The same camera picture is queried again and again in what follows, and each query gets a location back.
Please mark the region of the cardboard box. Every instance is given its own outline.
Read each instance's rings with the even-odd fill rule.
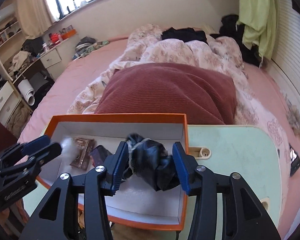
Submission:
[[[185,114],[82,114],[54,116],[46,131],[52,142],[64,136],[93,138],[115,153],[119,143],[136,132],[164,145],[172,154],[172,145],[180,141],[188,150]],[[93,168],[90,162],[87,171]],[[47,188],[62,174],[72,176],[85,173],[64,166],[58,157],[42,167],[38,180]],[[109,220],[130,227],[149,230],[182,230],[185,222],[187,196],[181,186],[167,191],[154,191],[142,178],[133,175],[120,185],[115,196],[106,196]],[[83,196],[79,196],[79,209],[83,210]]]

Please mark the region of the paper roll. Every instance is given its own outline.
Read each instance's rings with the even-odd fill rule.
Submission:
[[[18,89],[20,90],[21,94],[23,95],[25,101],[30,105],[34,105],[34,89],[29,83],[27,79],[22,80],[19,85]]]

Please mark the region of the mint green table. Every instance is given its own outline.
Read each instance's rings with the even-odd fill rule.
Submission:
[[[278,226],[281,208],[281,176],[276,147],[269,136],[252,126],[188,125],[189,146],[207,147],[212,151],[208,160],[198,160],[214,173],[240,173],[257,197],[267,198],[268,213]],[[24,197],[24,205],[32,214],[44,194],[42,185]],[[179,239],[188,238],[196,197],[189,197],[184,230]],[[222,235],[222,195],[218,194],[216,239]],[[175,239],[175,232],[156,231],[158,239]]]

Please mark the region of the silver bolt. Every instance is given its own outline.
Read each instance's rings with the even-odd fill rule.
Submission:
[[[102,172],[102,171],[104,171],[104,170],[105,170],[105,167],[102,166],[102,165],[99,165],[99,166],[95,167],[95,171],[96,171],[96,172]]]
[[[203,165],[198,165],[197,166],[197,171],[205,171],[206,170],[206,167],[203,166]]]
[[[68,179],[69,178],[69,174],[68,173],[62,173],[60,175],[60,179]]]
[[[235,172],[235,173],[232,174],[232,178],[234,178],[234,179],[240,179],[241,175],[239,173]]]

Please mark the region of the pink bed sheet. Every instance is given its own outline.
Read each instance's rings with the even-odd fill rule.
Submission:
[[[92,52],[85,58],[71,62],[34,111],[18,142],[28,142],[39,137],[52,116],[66,114],[75,97],[124,52],[126,45],[125,37],[112,39],[109,45]],[[269,74],[255,66],[245,64],[245,71],[257,98],[275,115],[285,129],[290,144],[300,155],[300,138],[294,135],[287,121],[287,105],[279,87]],[[287,205],[278,228],[282,238],[288,232],[299,207],[300,169],[289,180]]]

